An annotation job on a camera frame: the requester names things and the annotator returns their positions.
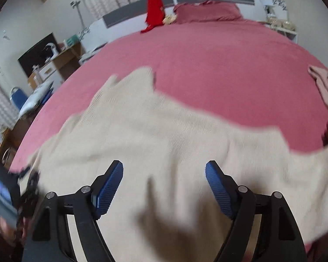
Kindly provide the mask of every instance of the blanket fold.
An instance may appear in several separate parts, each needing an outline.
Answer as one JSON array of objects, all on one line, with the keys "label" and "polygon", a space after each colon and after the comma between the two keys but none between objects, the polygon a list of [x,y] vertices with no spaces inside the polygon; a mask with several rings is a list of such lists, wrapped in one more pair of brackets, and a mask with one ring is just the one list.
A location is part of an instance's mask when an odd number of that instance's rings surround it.
[{"label": "blanket fold", "polygon": [[[58,195],[90,185],[113,160],[123,163],[123,180],[98,220],[117,262],[214,261],[230,221],[205,178],[209,160],[255,193],[282,192],[305,243],[328,231],[328,147],[291,152],[278,128],[243,128],[187,108],[154,92],[153,79],[148,67],[111,77],[30,160],[46,191]],[[85,261],[73,228],[71,236]],[[255,228],[249,253],[256,239]]]}]

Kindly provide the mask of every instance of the blue chair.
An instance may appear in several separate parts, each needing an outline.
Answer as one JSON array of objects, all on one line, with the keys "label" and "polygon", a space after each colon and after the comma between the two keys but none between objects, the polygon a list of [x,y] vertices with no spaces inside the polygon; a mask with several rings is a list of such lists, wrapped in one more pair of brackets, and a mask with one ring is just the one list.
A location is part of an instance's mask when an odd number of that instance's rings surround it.
[{"label": "blue chair", "polygon": [[25,104],[25,102],[28,99],[24,91],[22,91],[21,88],[15,86],[11,90],[10,95],[11,95],[10,101],[12,102],[12,104],[16,106],[18,110],[21,110],[22,106]]}]

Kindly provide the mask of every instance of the black screen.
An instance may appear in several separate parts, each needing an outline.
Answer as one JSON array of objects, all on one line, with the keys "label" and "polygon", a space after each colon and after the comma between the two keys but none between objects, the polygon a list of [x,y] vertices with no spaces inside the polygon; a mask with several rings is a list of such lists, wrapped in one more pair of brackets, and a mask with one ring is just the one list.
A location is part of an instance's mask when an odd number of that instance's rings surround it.
[{"label": "black screen", "polygon": [[44,39],[39,41],[36,45],[30,48],[25,52],[19,59],[18,62],[24,70],[27,77],[29,77],[33,72],[33,66],[39,65],[42,67],[45,64],[46,53],[43,53],[43,49],[48,43],[54,43],[58,52],[61,52],[60,48],[57,45],[57,41],[54,38],[53,34],[49,34]]}]

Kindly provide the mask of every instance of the pink mattress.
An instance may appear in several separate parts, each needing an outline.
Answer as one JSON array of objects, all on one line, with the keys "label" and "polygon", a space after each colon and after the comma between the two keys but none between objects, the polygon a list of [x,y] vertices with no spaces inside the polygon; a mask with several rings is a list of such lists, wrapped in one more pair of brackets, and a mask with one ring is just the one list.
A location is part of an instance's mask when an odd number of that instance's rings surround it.
[{"label": "pink mattress", "polygon": [[26,134],[11,169],[82,112],[111,74],[140,66],[156,72],[156,89],[191,107],[252,127],[278,126],[291,149],[322,147],[328,111],[309,52],[256,22],[201,22],[135,33],[104,47],[50,98]]}]

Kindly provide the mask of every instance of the pink pillow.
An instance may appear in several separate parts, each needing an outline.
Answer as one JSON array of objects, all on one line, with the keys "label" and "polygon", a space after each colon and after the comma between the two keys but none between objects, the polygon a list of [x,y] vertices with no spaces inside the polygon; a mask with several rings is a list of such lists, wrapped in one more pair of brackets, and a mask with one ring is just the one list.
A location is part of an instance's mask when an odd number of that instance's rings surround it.
[{"label": "pink pillow", "polygon": [[196,4],[178,4],[174,7],[177,14],[176,23],[235,21],[241,20],[242,15],[235,3],[206,1]]}]

